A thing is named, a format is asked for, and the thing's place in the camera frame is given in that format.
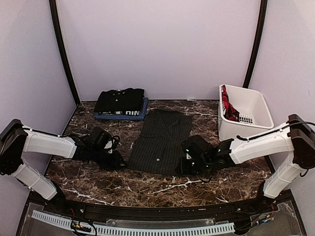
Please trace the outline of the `black pinstriped long sleeve shirt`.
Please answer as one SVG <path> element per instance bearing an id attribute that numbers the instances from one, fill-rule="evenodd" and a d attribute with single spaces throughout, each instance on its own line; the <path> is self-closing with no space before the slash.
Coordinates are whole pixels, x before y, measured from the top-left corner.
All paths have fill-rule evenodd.
<path id="1" fill-rule="evenodd" d="M 136 140 L 128 167 L 160 175 L 175 175 L 185 154 L 181 143 L 189 138 L 192 117 L 178 111 L 154 109 L 147 113 Z"/>

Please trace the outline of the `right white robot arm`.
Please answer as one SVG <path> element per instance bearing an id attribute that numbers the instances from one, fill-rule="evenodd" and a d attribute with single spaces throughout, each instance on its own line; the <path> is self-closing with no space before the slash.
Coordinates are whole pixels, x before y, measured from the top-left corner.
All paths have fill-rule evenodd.
<path id="1" fill-rule="evenodd" d="M 237 135 L 213 146 L 200 135 L 182 142 L 185 154 L 175 169 L 180 175 L 198 175 L 205 170 L 218 171 L 247 161 L 287 154 L 283 163 L 265 180 L 259 196 L 251 203 L 255 213 L 262 213 L 303 172 L 315 167 L 315 124 L 292 114 L 281 125 L 249 137 Z"/>

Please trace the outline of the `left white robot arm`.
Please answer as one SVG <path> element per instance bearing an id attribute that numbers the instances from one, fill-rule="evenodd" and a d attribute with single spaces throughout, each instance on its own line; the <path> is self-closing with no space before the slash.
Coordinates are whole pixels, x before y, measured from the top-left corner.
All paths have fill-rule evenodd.
<path id="1" fill-rule="evenodd" d="M 119 136 L 112 136 L 100 127 L 88 135 L 51 134 L 23 125 L 13 119 L 0 134 L 0 174 L 12 176 L 26 188 L 50 201 L 58 214 L 69 211 L 69 202 L 57 184 L 32 167 L 31 156 L 58 156 L 66 160 L 94 162 L 101 170 L 115 170 L 126 166 L 117 150 Z"/>

